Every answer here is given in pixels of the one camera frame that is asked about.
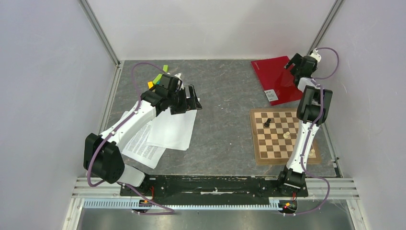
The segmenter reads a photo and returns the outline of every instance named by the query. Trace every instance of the chessboard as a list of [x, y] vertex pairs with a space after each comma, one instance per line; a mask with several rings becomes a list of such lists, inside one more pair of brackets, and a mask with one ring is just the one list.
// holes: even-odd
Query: chessboard
[[[252, 139], [257, 164], [286, 164], [292, 155], [299, 130], [296, 108], [251, 109]], [[270, 118], [269, 127], [264, 123]], [[316, 141], [313, 140], [308, 164], [320, 164], [321, 157]]]

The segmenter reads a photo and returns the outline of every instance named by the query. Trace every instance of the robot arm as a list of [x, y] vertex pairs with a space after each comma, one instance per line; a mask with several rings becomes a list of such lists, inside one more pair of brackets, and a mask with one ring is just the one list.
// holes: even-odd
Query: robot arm
[[[305, 171], [307, 159], [313, 143], [313, 139], [320, 128], [320, 125], [325, 122], [331, 97], [331, 90], [323, 90], [311, 78], [311, 74], [316, 71], [317, 63], [321, 60], [321, 56], [317, 50], [313, 50], [308, 56], [300, 56], [296, 54], [285, 66], [288, 69], [292, 64], [291, 73], [294, 76], [296, 87], [303, 92], [300, 100], [296, 116], [299, 119], [299, 131], [296, 144], [293, 148], [292, 155], [287, 162], [284, 170], [279, 174], [278, 181], [280, 183], [280, 192], [290, 196], [293, 192], [298, 193], [305, 187]], [[320, 105], [320, 99], [323, 97], [323, 108]]]
[[127, 142], [149, 121], [162, 111], [170, 108], [172, 115], [185, 113], [189, 110], [200, 110], [200, 105], [193, 85], [189, 85], [190, 97], [186, 97], [186, 90], [182, 81], [168, 74], [163, 74], [158, 85], [141, 95], [141, 105], [137, 102], [133, 108], [112, 127], [100, 135], [91, 133], [85, 141], [83, 167], [87, 170], [90, 161], [104, 139], [110, 138], [98, 153], [91, 173], [113, 184], [117, 181], [140, 186], [144, 180], [144, 173], [138, 169], [125, 165], [121, 151]]

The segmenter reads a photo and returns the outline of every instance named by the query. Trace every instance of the white chess piece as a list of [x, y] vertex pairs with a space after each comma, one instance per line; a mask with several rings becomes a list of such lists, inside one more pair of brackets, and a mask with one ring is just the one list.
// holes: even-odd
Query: white chess piece
[[284, 133], [283, 134], [283, 138], [285, 138], [285, 139], [287, 139], [287, 138], [289, 138], [290, 137], [290, 132], [286, 132], [286, 133]]

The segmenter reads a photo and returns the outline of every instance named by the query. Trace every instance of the red folder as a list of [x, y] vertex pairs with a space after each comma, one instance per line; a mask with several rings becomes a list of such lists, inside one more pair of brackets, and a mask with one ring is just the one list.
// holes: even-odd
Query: red folder
[[302, 92], [293, 83], [291, 67], [284, 68], [288, 62], [287, 56], [251, 62], [271, 105], [297, 101], [302, 98]]

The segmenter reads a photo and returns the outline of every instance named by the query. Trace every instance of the gray floor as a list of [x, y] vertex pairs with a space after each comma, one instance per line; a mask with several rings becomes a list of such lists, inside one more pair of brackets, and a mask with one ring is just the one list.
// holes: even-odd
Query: gray floor
[[[310, 210], [313, 201], [299, 201], [298, 211]], [[283, 217], [277, 211], [178, 210], [171, 216], [138, 216], [124, 209], [83, 209], [78, 230], [353, 230], [346, 201], [330, 200], [320, 211]]]
[[[139, 61], [125, 61], [113, 102], [108, 126], [113, 125], [136, 102], [131, 81], [131, 67]], [[249, 110], [268, 108], [270, 104], [249, 60], [160, 60], [154, 64], [169, 65], [171, 74], [182, 73], [184, 84], [193, 84], [201, 99], [190, 147], [187, 151], [167, 149], [156, 169], [152, 170], [123, 156], [125, 163], [148, 174], [189, 175], [272, 175], [282, 165], [258, 166], [255, 163]], [[142, 91], [159, 72], [151, 66], [136, 68], [135, 77]], [[297, 107], [298, 102], [276, 107]], [[336, 176], [323, 130], [316, 141], [322, 163], [308, 165], [320, 176]]]

